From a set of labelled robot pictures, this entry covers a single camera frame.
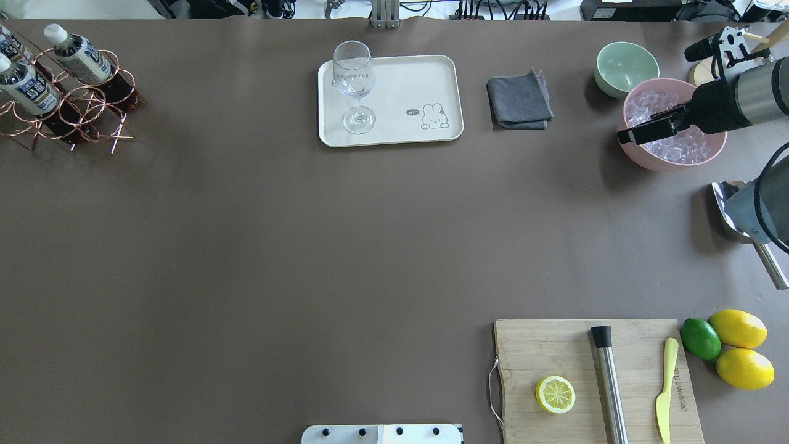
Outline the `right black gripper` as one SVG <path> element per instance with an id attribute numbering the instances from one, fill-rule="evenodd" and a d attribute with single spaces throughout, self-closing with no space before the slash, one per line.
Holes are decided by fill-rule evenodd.
<path id="1" fill-rule="evenodd" d="M 705 134 L 746 128 L 750 122 L 741 112 L 735 82 L 718 79 L 694 90 L 688 103 L 670 109 L 656 105 L 628 105 L 628 128 L 617 132 L 620 144 L 647 144 L 673 137 L 696 126 Z"/>

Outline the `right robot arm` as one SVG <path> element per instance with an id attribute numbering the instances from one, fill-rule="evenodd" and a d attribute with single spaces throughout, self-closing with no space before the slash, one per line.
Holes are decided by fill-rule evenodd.
<path id="1" fill-rule="evenodd" d="M 580 215 L 592 217 L 590 234 L 600 251 L 617 250 L 624 256 L 643 255 L 649 261 L 727 255 L 725 226 L 708 197 L 708 183 L 758 174 L 769 156 L 787 138 L 785 123 L 764 129 L 743 129 L 730 135 L 727 147 L 716 160 L 704 164 L 673 164 L 641 148 L 629 157 L 629 144 L 616 137 L 622 123 L 622 106 L 614 99 L 599 98 L 604 112 L 597 123 L 576 128 L 572 141 L 586 144 L 596 159 L 599 180 L 595 197 Z"/>

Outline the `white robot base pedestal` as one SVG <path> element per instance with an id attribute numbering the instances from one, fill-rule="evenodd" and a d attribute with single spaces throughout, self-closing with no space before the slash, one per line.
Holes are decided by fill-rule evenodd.
<path id="1" fill-rule="evenodd" d="M 353 424 L 307 427 L 301 443 L 464 443 L 461 425 Z"/>

